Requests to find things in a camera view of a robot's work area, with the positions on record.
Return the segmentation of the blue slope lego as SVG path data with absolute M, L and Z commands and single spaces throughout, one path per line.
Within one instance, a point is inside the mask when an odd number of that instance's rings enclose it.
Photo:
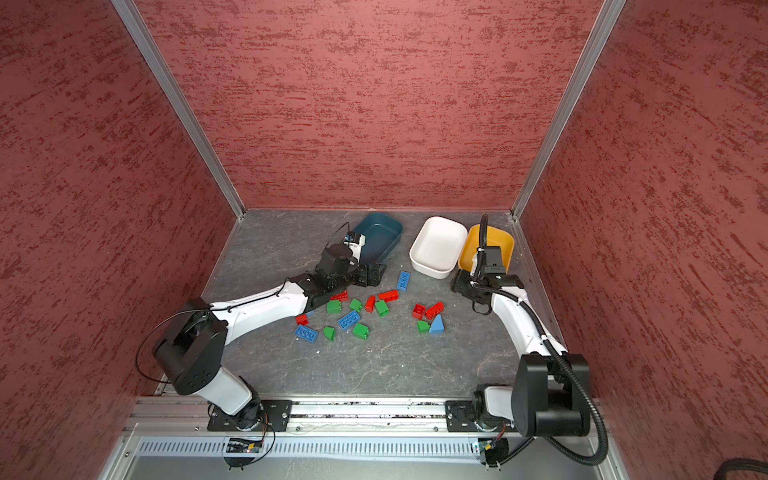
M 430 334 L 442 334 L 445 331 L 444 321 L 441 315 L 437 315 L 430 325 Z

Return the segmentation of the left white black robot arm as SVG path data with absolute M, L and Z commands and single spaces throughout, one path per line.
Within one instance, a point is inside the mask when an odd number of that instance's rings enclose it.
M 197 395 L 235 424 L 251 430 L 265 418 L 255 389 L 222 366 L 225 348 L 239 337 L 328 304 L 352 285 L 376 287 L 386 266 L 364 263 L 351 247 L 326 247 L 311 272 L 286 278 L 254 295 L 212 304 L 199 299 L 167 319 L 153 357 L 180 395 Z

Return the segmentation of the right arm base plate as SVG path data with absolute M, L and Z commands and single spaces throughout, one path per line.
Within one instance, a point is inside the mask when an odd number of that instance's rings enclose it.
M 505 418 L 478 413 L 469 400 L 448 400 L 445 406 L 447 430 L 450 433 L 516 433 L 514 424 Z

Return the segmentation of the red long lego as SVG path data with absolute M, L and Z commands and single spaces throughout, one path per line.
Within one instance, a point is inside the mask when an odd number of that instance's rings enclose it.
M 433 321 L 437 316 L 441 315 L 445 309 L 445 305 L 443 302 L 438 302 L 434 304 L 433 306 L 429 307 L 425 313 L 424 316 L 428 321 Z
M 396 301 L 399 299 L 399 291 L 391 290 L 387 292 L 382 292 L 378 295 L 378 298 L 380 301 L 385 301 L 385 302 Z

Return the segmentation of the green square lego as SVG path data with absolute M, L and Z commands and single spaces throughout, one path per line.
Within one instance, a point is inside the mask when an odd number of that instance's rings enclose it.
M 329 314 L 338 314 L 343 310 L 343 305 L 340 300 L 331 300 L 326 305 L 326 311 Z

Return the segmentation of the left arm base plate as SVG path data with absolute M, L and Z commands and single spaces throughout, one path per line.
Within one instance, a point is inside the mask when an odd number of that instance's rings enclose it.
M 243 434 L 263 430 L 285 432 L 293 405 L 291 400 L 252 400 L 239 413 L 229 415 L 210 403 L 207 430 Z

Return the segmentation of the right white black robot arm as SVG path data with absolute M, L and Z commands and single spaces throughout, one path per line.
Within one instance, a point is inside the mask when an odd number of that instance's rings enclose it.
M 508 421 L 526 437 L 587 435 L 591 428 L 588 402 L 566 372 L 588 388 L 589 366 L 544 326 L 523 282 L 503 266 L 501 248 L 479 246 L 470 269 L 459 270 L 451 290 L 471 300 L 475 312 L 501 320 L 519 354 L 513 385 L 477 387 L 476 421 L 485 428 Z

